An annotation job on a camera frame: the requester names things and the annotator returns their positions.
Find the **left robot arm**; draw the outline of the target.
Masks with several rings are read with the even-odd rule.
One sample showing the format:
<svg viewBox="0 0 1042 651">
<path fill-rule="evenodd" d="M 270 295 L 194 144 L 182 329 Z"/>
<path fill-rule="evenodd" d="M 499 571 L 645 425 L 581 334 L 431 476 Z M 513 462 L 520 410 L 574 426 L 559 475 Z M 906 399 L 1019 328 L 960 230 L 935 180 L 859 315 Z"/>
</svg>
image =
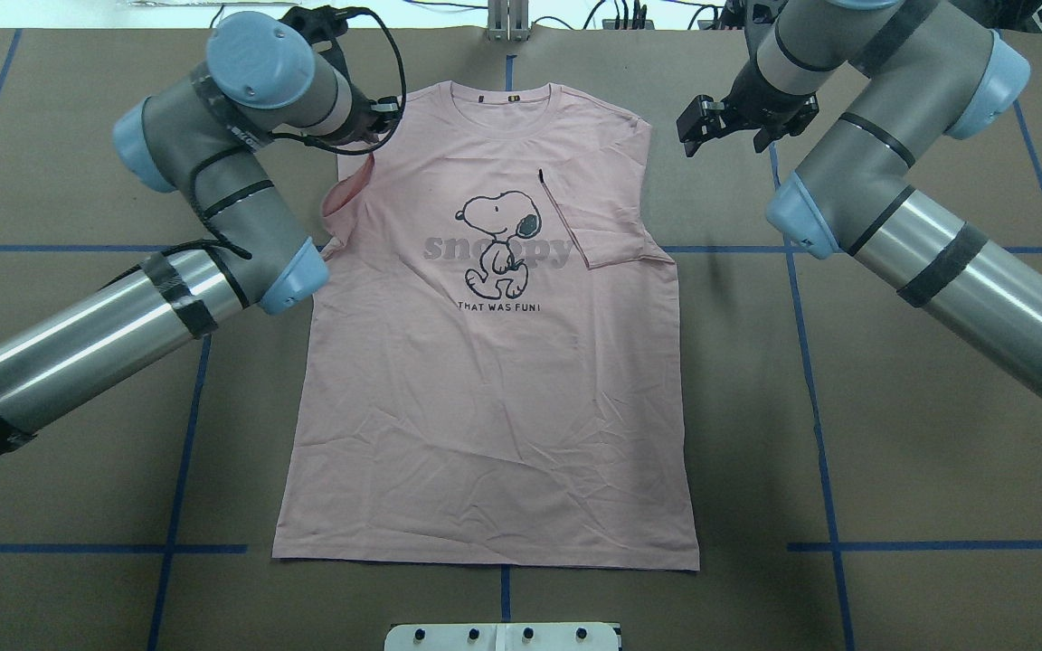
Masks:
<svg viewBox="0 0 1042 651">
<path fill-rule="evenodd" d="M 369 99 L 338 41 L 359 16 L 374 12 L 229 15 L 185 77 L 117 119 L 120 161 L 150 190 L 182 196 L 205 235 L 150 251 L 0 343 L 0 457 L 228 317 L 286 312 L 327 283 L 327 264 L 257 153 L 286 139 L 364 156 L 392 139 L 404 94 Z"/>
</svg>

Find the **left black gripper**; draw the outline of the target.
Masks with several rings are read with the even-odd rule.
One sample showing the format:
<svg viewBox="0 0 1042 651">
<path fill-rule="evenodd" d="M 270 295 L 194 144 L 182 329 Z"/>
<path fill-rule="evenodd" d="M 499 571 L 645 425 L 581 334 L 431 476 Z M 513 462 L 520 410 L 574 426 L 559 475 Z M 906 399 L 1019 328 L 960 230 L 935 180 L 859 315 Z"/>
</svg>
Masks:
<svg viewBox="0 0 1042 651">
<path fill-rule="evenodd" d="M 381 136 L 394 132 L 403 116 L 403 107 L 399 99 L 368 98 L 359 87 L 351 86 L 352 110 L 350 144 L 373 145 Z"/>
</svg>

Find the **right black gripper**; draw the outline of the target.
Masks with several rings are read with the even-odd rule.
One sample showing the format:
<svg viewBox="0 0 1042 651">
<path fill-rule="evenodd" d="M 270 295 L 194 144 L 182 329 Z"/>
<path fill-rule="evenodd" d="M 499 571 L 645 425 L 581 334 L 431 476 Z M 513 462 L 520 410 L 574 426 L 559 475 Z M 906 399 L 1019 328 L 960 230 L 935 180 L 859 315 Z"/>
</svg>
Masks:
<svg viewBox="0 0 1042 651">
<path fill-rule="evenodd" d="M 782 137 L 797 137 L 819 114 L 816 95 L 792 95 L 770 86 L 761 77 L 735 79 L 729 94 L 718 102 L 695 95 L 677 119 L 684 156 L 691 159 L 708 141 L 750 129 L 753 148 L 763 153 Z"/>
</svg>

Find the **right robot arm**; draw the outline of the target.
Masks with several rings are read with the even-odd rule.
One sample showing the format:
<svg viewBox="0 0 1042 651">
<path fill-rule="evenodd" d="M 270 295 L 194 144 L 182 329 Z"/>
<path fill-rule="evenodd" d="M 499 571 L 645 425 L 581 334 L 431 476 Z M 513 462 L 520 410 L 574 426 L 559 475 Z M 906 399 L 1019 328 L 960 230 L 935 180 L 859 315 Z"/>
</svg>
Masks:
<svg viewBox="0 0 1042 651">
<path fill-rule="evenodd" d="M 863 264 L 1042 399 L 1042 275 L 905 178 L 939 137 L 978 135 L 1008 111 L 1029 62 L 947 1 L 786 1 L 747 42 L 728 94 L 696 96 L 678 116 L 684 153 L 739 131 L 756 152 L 802 135 L 818 91 L 853 67 L 866 86 L 766 221 L 816 259 Z"/>
</svg>

